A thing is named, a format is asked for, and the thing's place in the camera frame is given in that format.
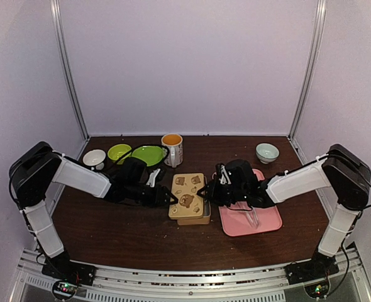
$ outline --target wooden table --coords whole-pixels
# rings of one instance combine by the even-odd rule
[[[268,142],[280,156],[269,165],[255,156],[255,146]],[[160,137],[92,138],[85,152],[105,151],[117,144],[133,147],[160,143]],[[286,137],[184,137],[184,162],[168,169],[162,184],[171,187],[178,173],[202,172],[209,177],[215,164],[246,159],[270,177],[300,166]],[[133,269],[211,271],[281,264],[311,257],[328,224],[315,192],[278,205],[283,226],[275,232],[228,237],[219,211],[212,207],[211,223],[178,226],[167,208],[142,208],[108,203],[65,188],[53,220],[73,260]]]

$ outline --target white bowl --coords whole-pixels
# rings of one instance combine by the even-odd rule
[[[279,156],[279,150],[270,143],[261,143],[255,148],[255,153],[263,164],[273,162]]]

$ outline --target mug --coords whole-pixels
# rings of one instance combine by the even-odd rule
[[[84,155],[82,161],[85,165],[91,168],[92,171],[100,171],[104,168],[104,162],[106,160],[106,153],[103,150],[95,149],[91,150]]]
[[[162,137],[162,145],[169,148],[169,156],[165,164],[176,168],[183,162],[183,138],[179,134],[171,133]]]

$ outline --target mug handle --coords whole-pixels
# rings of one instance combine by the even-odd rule
[[[176,168],[177,164],[175,163],[175,148],[170,147],[170,163],[172,164],[172,168]]]

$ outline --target green plate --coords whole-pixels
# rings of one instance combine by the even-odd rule
[[[131,157],[143,160],[148,167],[159,164],[165,157],[163,149],[156,146],[144,146],[136,148]]]

